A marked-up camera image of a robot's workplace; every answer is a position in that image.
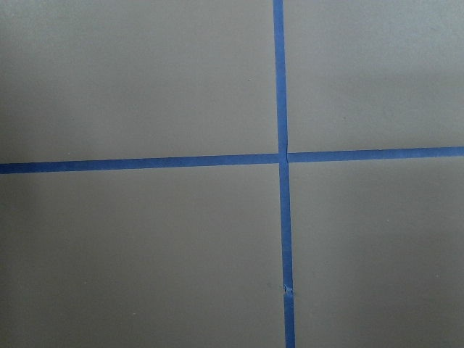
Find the long blue tape line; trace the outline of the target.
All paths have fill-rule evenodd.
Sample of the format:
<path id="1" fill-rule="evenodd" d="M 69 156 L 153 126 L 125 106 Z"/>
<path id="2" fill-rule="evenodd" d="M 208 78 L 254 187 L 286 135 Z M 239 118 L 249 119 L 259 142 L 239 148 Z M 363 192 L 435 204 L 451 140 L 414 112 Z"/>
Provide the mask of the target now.
<path id="1" fill-rule="evenodd" d="M 278 169 L 281 216 L 281 248 L 283 267 L 283 307 L 285 346 L 295 347 L 294 282 L 291 234 L 291 200 L 288 160 L 288 118 L 286 92 L 286 58 L 283 2 L 273 2 L 275 44 L 275 89 L 278 133 Z"/>

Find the cross blue tape line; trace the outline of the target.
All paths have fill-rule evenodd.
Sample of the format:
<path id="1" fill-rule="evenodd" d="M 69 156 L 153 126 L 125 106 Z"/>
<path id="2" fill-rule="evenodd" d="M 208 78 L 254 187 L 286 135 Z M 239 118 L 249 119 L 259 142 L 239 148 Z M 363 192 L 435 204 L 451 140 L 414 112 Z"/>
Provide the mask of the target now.
<path id="1" fill-rule="evenodd" d="M 461 157 L 461 146 L 413 149 L 367 149 L 329 152 L 289 152 L 279 154 L 229 154 L 193 157 L 160 157 L 140 159 L 98 159 L 57 162 L 2 163 L 1 174 L 62 173 L 102 170 L 138 170 L 174 167 L 215 167 L 234 165 L 267 165 L 306 162 L 341 162 L 357 160 L 400 160 L 435 157 Z"/>

